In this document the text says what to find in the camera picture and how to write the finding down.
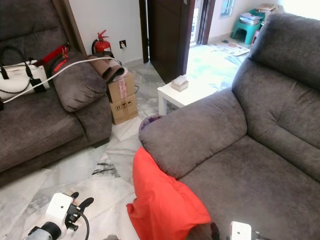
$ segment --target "orange fabric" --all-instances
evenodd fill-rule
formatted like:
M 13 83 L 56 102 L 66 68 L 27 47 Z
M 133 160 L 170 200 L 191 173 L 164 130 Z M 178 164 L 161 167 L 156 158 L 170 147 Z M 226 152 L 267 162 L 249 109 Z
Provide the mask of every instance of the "orange fabric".
M 185 240 L 191 228 L 211 222 L 200 199 L 142 147 L 133 161 L 133 184 L 136 199 L 127 211 L 141 240 Z

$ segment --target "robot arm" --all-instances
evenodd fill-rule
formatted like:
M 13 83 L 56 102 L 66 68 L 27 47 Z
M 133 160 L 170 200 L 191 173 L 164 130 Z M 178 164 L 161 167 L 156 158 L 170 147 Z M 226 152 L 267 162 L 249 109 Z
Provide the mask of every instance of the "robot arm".
M 94 199 L 92 197 L 87 198 L 79 206 L 76 206 L 73 202 L 78 196 L 78 192 L 73 193 L 71 196 L 63 193 L 54 194 L 45 212 L 45 224 L 42 227 L 35 226 L 24 240 L 63 239 L 68 229 L 73 231 L 78 229 L 75 222 L 80 216 L 84 218 L 86 223 L 85 239 L 87 240 L 89 237 L 89 222 L 84 215 L 84 210 L 93 203 Z

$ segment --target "window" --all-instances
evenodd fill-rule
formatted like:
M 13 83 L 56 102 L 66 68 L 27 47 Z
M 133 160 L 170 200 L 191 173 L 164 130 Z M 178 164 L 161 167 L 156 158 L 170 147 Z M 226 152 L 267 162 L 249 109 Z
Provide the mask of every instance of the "window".
M 221 17 L 231 16 L 235 0 L 222 0 Z

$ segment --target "cardboard box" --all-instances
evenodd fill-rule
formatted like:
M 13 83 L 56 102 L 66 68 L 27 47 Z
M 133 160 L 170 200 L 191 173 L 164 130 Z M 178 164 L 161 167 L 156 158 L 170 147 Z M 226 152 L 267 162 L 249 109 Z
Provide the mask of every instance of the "cardboard box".
M 128 72 L 127 75 L 124 77 L 124 84 L 126 88 L 124 93 L 125 96 L 128 97 L 135 93 L 135 78 L 131 72 Z M 119 81 L 112 81 L 111 83 L 109 83 L 106 93 L 111 103 L 115 103 L 123 98 L 126 98 L 122 98 L 121 96 Z
M 138 116 L 137 97 L 135 94 L 120 101 L 110 103 L 113 124 L 121 124 Z

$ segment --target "green plastic stool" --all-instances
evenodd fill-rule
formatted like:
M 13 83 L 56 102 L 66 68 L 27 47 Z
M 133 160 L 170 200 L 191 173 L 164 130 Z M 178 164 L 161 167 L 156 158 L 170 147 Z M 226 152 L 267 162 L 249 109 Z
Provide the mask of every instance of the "green plastic stool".
M 252 9 L 249 11 L 249 13 L 251 13 L 252 15 L 255 15 L 255 16 L 263 17 L 263 18 L 260 19 L 260 23 L 258 23 L 257 25 L 254 25 L 254 26 L 244 24 L 244 23 L 240 22 L 240 20 L 239 20 L 236 22 L 234 29 L 233 29 L 233 33 L 232 33 L 232 38 L 234 39 L 236 36 L 236 33 L 239 29 L 245 30 L 246 35 L 245 35 L 244 44 L 247 44 L 247 45 L 250 45 L 252 43 L 252 40 L 254 39 L 256 31 L 260 30 L 261 23 L 265 20 L 265 14 L 263 12 L 256 12 L 254 9 Z

